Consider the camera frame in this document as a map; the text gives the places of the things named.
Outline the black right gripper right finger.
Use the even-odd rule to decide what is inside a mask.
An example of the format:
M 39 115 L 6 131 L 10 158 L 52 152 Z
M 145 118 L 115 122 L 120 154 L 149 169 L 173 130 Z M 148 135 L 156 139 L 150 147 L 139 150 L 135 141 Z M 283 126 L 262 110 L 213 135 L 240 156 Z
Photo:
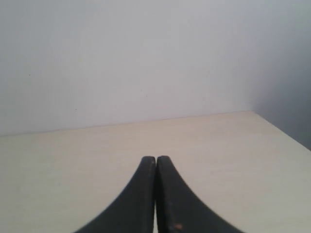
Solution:
M 188 187 L 168 156 L 156 161 L 155 204 L 159 233 L 240 233 Z

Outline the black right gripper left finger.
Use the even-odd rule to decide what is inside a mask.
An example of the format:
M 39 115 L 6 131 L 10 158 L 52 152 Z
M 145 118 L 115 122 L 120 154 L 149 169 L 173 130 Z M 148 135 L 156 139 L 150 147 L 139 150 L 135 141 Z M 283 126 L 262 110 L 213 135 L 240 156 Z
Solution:
M 78 233 L 152 233 L 156 160 L 141 159 L 134 175 L 118 197 Z

